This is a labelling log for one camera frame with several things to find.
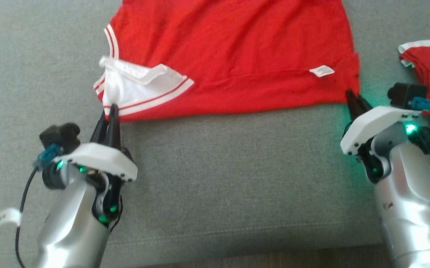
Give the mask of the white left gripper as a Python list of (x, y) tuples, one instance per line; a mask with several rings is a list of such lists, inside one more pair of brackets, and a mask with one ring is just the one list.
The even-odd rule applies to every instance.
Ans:
[(119, 108), (113, 104), (108, 120), (106, 113), (101, 113), (89, 143), (81, 144), (70, 154), (57, 156), (53, 162), (71, 162), (118, 176), (125, 181), (135, 180), (138, 175), (137, 165), (116, 148), (121, 148), (121, 134)]

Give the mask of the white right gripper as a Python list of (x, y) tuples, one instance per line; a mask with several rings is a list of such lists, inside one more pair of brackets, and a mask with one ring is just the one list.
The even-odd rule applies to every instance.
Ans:
[(421, 114), (421, 111), (390, 106), (373, 108), (365, 98), (355, 95), (351, 89), (346, 90), (345, 96), (353, 122), (340, 142), (344, 155), (356, 155), (361, 145), (380, 132), (397, 122), (412, 121)]

